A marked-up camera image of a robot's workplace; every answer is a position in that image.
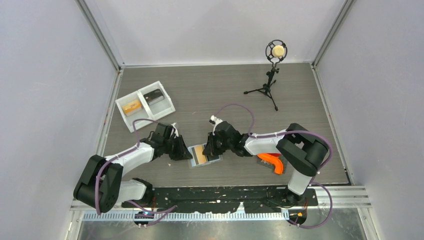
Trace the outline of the gold credit card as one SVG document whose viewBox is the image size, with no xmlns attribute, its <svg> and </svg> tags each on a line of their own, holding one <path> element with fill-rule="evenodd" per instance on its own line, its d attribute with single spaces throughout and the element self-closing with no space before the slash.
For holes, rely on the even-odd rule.
<svg viewBox="0 0 424 240">
<path fill-rule="evenodd" d="M 192 149 L 193 151 L 193 159 L 194 159 L 194 163 L 197 166 L 196 160 L 197 160 L 197 155 L 203 155 L 203 145 L 199 144 L 199 145 L 195 145 Z"/>
</svg>

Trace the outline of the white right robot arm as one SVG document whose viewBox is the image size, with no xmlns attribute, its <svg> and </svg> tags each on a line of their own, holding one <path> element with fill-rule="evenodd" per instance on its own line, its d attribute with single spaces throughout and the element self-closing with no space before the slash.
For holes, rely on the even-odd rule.
<svg viewBox="0 0 424 240">
<path fill-rule="evenodd" d="M 239 157 L 258 154 L 280 154 L 294 168 L 285 198 L 291 205 L 299 205 L 306 197 L 306 189 L 333 154 L 333 148 L 323 136 L 308 131 L 298 123 L 287 129 L 258 134 L 240 133 L 227 121 L 213 120 L 203 150 L 206 156 L 218 156 L 230 150 Z"/>
</svg>

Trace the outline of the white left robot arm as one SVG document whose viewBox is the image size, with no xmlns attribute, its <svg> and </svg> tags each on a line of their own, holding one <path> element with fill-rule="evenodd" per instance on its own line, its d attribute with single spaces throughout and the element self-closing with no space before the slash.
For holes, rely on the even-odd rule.
<svg viewBox="0 0 424 240">
<path fill-rule="evenodd" d="M 74 188 L 73 197 L 94 208 L 98 214 L 107 213 L 120 203 L 148 207 L 154 201 L 153 185 L 137 177 L 127 181 L 122 178 L 162 155 L 168 155 L 173 161 L 192 158 L 176 123 L 159 122 L 148 137 L 119 153 L 91 156 Z"/>
</svg>

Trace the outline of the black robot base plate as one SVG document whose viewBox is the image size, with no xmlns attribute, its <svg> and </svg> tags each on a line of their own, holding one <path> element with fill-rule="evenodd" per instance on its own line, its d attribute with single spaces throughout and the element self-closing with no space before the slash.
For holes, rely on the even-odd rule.
<svg viewBox="0 0 424 240">
<path fill-rule="evenodd" d="M 175 207 L 175 213 L 234 213 L 244 207 L 248 214 L 276 213 L 282 209 L 316 207 L 314 189 L 296 197 L 285 186 L 215 186 L 215 187 L 156 187 L 148 189 L 136 204 L 164 211 Z"/>
</svg>

